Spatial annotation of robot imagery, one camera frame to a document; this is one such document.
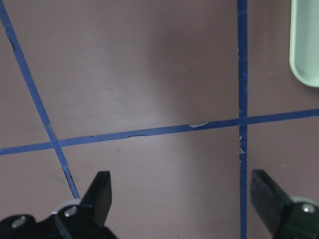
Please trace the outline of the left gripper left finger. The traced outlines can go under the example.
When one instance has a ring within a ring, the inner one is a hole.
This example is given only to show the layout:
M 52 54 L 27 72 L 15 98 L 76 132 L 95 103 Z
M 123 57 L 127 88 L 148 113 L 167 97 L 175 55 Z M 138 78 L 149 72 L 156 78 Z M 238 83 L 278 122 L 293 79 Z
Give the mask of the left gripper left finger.
M 100 171 L 78 204 L 57 212 L 55 225 L 64 239 L 115 239 L 105 226 L 111 204 L 110 172 Z

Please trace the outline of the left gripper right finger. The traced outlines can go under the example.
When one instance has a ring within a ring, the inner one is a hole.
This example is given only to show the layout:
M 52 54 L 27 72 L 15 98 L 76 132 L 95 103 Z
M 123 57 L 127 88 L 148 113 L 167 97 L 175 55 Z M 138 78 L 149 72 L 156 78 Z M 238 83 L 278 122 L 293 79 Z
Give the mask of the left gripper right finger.
M 274 239 L 317 239 L 319 205 L 290 197 L 264 170 L 251 172 L 250 200 Z

